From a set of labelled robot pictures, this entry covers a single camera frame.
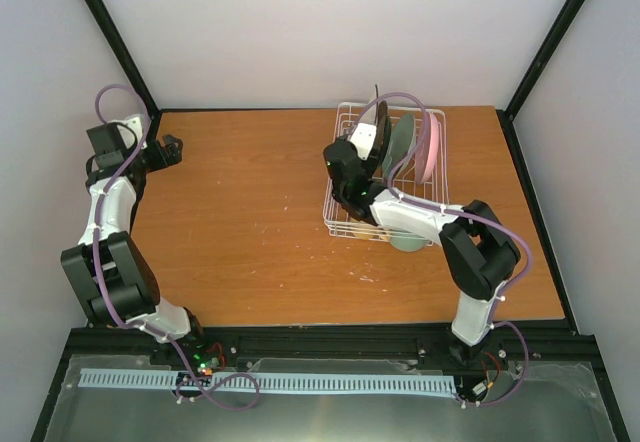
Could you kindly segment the yellow ceramic mug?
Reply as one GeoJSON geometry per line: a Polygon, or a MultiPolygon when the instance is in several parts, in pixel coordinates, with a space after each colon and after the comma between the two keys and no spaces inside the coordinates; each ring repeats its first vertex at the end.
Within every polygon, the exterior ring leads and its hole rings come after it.
{"type": "Polygon", "coordinates": [[[386,230],[358,230],[353,231],[352,235],[360,240],[380,240],[383,242],[389,242],[391,235],[386,230]]]}

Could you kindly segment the black round plate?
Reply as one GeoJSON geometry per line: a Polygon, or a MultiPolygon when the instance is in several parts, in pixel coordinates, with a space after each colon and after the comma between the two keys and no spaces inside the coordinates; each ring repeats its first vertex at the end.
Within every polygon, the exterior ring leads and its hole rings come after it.
{"type": "Polygon", "coordinates": [[[391,135],[389,109],[385,100],[379,102],[376,106],[375,127],[374,142],[365,162],[369,175],[373,175],[384,161],[391,135]]]}

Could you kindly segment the teal flower plate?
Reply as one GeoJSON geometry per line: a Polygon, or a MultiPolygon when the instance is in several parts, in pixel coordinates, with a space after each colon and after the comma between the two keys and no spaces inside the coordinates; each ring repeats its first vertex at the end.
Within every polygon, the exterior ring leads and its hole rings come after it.
{"type": "Polygon", "coordinates": [[[403,114],[392,128],[387,153],[382,162],[382,175],[388,179],[392,169],[401,162],[409,150],[415,146],[416,124],[411,113],[403,114]]]}

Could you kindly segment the green ceramic bowl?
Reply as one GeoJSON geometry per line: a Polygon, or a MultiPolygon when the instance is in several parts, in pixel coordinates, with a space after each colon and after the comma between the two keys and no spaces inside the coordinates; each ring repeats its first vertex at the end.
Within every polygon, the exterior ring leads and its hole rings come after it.
{"type": "Polygon", "coordinates": [[[391,231],[389,243],[402,252],[416,252],[431,244],[431,241],[419,235],[394,229],[391,231]]]}

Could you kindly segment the pink round plate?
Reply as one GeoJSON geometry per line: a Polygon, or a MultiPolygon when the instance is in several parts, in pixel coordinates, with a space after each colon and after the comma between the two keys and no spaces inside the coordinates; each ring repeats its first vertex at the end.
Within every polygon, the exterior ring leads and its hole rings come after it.
{"type": "Polygon", "coordinates": [[[428,120],[422,122],[416,139],[414,153],[414,180],[425,184],[431,178],[440,148],[440,122],[433,112],[428,112],[428,120]]]}

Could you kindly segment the white square plate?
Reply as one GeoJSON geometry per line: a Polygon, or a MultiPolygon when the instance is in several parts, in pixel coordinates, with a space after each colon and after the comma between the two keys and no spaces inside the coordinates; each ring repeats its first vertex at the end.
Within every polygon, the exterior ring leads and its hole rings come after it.
{"type": "Polygon", "coordinates": [[[373,100],[374,101],[374,106],[376,106],[377,103],[378,103],[379,95],[380,95],[378,84],[374,84],[374,93],[373,93],[373,95],[375,96],[374,100],[373,100]]]}

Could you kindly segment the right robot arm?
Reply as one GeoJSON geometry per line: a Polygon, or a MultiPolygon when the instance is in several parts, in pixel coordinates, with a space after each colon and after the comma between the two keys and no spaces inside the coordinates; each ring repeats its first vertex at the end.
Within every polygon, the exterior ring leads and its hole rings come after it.
{"type": "Polygon", "coordinates": [[[375,181],[351,142],[338,138],[323,151],[333,199],[355,220],[407,232],[440,246],[460,291],[449,335],[449,356],[468,366],[492,328],[495,304],[521,260],[515,235],[491,208],[436,204],[375,181]]]}

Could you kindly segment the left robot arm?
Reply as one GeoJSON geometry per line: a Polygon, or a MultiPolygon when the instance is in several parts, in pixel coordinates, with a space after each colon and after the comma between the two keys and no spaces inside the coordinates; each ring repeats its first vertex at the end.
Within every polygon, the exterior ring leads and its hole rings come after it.
{"type": "Polygon", "coordinates": [[[208,340],[197,318],[161,296],[156,277],[131,237],[147,175],[182,160],[182,141],[167,135],[145,141],[140,114],[112,120],[87,131],[94,154],[87,160],[86,189],[91,207],[76,246],[61,253],[61,266],[88,321],[96,326],[123,323],[172,350],[186,364],[201,362],[208,340]]]}

